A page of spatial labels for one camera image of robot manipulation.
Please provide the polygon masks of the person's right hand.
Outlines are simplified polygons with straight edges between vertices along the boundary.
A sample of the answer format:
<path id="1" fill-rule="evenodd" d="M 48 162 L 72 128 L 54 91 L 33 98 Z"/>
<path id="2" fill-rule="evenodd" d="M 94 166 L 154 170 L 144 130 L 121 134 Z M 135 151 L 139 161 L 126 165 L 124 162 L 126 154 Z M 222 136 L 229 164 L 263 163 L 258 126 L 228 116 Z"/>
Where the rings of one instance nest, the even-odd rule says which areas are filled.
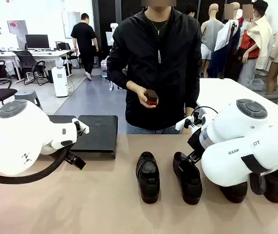
<path id="1" fill-rule="evenodd" d="M 133 81 L 128 81 L 126 87 L 138 95 L 141 104 L 145 105 L 147 103 L 148 99 L 145 96 L 146 89 L 144 87 L 136 84 Z"/>

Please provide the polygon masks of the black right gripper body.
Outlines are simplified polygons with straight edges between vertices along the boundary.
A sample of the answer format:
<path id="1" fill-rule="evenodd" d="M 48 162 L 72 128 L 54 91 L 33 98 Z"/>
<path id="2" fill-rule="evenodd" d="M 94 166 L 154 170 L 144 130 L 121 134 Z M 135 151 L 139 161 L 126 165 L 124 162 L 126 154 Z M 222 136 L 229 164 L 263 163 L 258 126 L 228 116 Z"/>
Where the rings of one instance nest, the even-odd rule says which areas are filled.
<path id="1" fill-rule="evenodd" d="M 194 150 L 195 156 L 202 156 L 204 152 L 204 148 L 200 143 L 200 134 L 201 129 L 198 129 L 188 140 L 188 144 Z"/>

